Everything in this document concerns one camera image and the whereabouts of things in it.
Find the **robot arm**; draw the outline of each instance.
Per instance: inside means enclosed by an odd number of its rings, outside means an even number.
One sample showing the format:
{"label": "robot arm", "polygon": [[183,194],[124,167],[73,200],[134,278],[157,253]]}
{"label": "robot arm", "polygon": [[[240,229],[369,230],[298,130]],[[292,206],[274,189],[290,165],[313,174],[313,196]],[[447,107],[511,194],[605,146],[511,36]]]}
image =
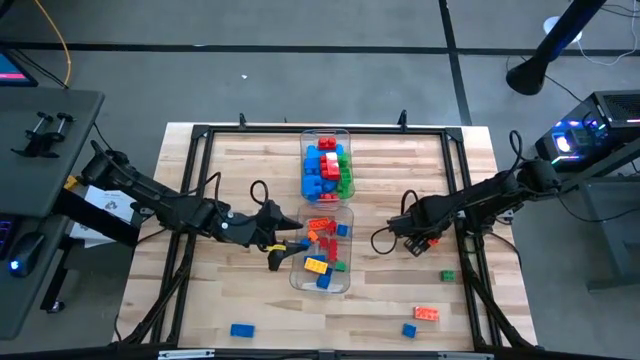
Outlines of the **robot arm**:
{"label": "robot arm", "polygon": [[217,241],[249,247],[256,245],[269,251],[269,269],[278,270],[282,260],[306,248],[299,244],[278,244],[277,230],[295,230],[302,224],[282,214],[273,200],[266,200],[256,215],[231,211],[231,206],[217,199],[180,194],[139,173],[127,156],[118,151],[104,151],[91,141],[95,155],[82,170],[82,182],[102,190],[120,190],[136,200],[131,207],[140,213],[148,208],[155,212],[160,225],[178,232],[195,231]]}
{"label": "robot arm", "polygon": [[507,210],[519,210],[524,201],[552,196],[560,189],[560,184],[548,161],[529,160],[520,165],[517,176],[512,171],[502,171],[450,195],[423,197],[402,215],[389,219],[387,224],[389,231],[398,238],[405,238],[404,246],[414,256],[419,256],[430,247],[431,240],[442,237],[459,213],[474,218],[473,223],[490,227],[497,215]]}

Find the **clear plastic bin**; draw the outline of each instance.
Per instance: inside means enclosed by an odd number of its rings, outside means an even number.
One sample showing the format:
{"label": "clear plastic bin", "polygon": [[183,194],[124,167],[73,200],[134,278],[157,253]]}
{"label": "clear plastic bin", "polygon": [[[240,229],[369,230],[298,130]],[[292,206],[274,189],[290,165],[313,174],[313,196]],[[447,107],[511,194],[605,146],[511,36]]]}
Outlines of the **clear plastic bin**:
{"label": "clear plastic bin", "polygon": [[[321,138],[336,140],[336,150],[318,150]],[[320,157],[335,152],[340,168],[339,180],[327,180],[321,174]],[[300,135],[300,192],[302,197],[316,205],[337,206],[355,194],[351,164],[351,135],[344,129],[306,130]]]}
{"label": "clear plastic bin", "polygon": [[[339,206],[333,209],[323,209],[309,204],[302,205],[298,210],[298,222],[304,225],[302,229],[296,231],[296,241],[300,242],[307,238],[309,232],[309,220],[318,218],[328,218],[338,224],[347,225],[349,231],[346,236],[332,235],[329,236],[324,231],[317,231],[320,237],[336,239],[338,244],[337,261],[342,261],[346,265],[344,272],[335,269],[336,262],[328,261],[328,251],[320,249],[320,242],[311,243],[308,251],[293,255],[293,263],[291,266],[291,274],[289,282],[291,286],[299,290],[318,291],[330,294],[341,294],[351,285],[351,239],[353,236],[353,212],[345,206]],[[320,276],[317,273],[308,271],[304,268],[305,256],[309,255],[325,255],[329,268],[333,269],[331,273],[331,281],[327,289],[316,286],[316,281]]]}

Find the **white paper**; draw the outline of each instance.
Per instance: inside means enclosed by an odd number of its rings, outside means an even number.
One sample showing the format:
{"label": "white paper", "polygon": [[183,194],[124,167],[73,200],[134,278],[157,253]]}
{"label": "white paper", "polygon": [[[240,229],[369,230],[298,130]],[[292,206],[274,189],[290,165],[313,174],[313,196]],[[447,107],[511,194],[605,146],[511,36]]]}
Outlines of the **white paper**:
{"label": "white paper", "polygon": [[[130,222],[133,217],[133,209],[130,205],[135,200],[121,191],[103,191],[96,187],[89,186],[89,190],[87,191],[87,195],[85,195],[84,199],[94,206],[104,209],[126,222]],[[79,223],[73,224],[71,237],[84,239],[85,248],[113,242],[113,239],[110,239]]]}

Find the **wooden table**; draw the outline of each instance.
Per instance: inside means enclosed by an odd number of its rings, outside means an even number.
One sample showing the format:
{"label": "wooden table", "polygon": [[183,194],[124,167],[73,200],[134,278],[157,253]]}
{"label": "wooden table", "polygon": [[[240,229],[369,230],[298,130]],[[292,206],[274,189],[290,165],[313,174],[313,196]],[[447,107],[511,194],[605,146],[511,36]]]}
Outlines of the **wooden table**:
{"label": "wooden table", "polygon": [[[193,125],[167,125],[154,178],[174,189],[180,187]],[[463,134],[472,181],[493,176],[496,163],[488,129],[464,127]],[[299,190],[299,147],[296,134],[216,134],[209,172],[223,174],[220,199],[231,204],[234,211],[253,214],[258,205],[249,197],[249,185],[255,179],[263,179],[269,185],[270,197],[286,215],[295,218],[304,203]],[[245,249],[200,237],[180,347],[472,349],[453,232],[448,231],[438,246],[419,258],[401,244],[386,256],[376,254],[369,244],[371,233],[399,213],[405,190],[414,189],[421,196],[447,193],[438,137],[354,135],[352,152],[356,194],[349,203],[355,214],[350,289],[341,295],[296,290],[289,284],[290,259],[273,273],[267,269],[265,254],[255,247]],[[196,159],[191,188],[195,186],[200,159]],[[454,163],[460,188],[459,167],[457,161]],[[261,198],[261,190],[256,195]],[[213,186],[207,188],[205,196],[213,197]],[[154,221],[147,222],[141,237],[159,229]],[[512,241],[508,227],[497,224],[495,232]],[[136,248],[118,321],[125,336],[158,296],[169,237],[165,232]],[[280,237],[292,239],[294,232],[283,232]],[[380,248],[387,248],[392,237],[385,232],[377,239]],[[490,236],[485,239],[495,300],[523,337],[535,343],[517,257],[499,240]],[[441,270],[455,270],[456,283],[440,282]],[[440,320],[414,320],[413,307],[418,305],[439,309]],[[488,339],[484,307],[479,311],[483,335]],[[165,319],[163,338],[170,320],[171,316]],[[401,335],[406,322],[418,325],[416,339]],[[255,324],[255,338],[230,337],[232,323]]]}

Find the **monitor screen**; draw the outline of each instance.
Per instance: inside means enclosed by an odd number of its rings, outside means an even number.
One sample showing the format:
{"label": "monitor screen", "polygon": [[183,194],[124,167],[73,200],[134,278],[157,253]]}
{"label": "monitor screen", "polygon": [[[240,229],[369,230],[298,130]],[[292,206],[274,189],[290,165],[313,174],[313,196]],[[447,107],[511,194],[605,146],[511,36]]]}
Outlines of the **monitor screen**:
{"label": "monitor screen", "polygon": [[0,86],[36,86],[37,83],[9,55],[0,52]]}

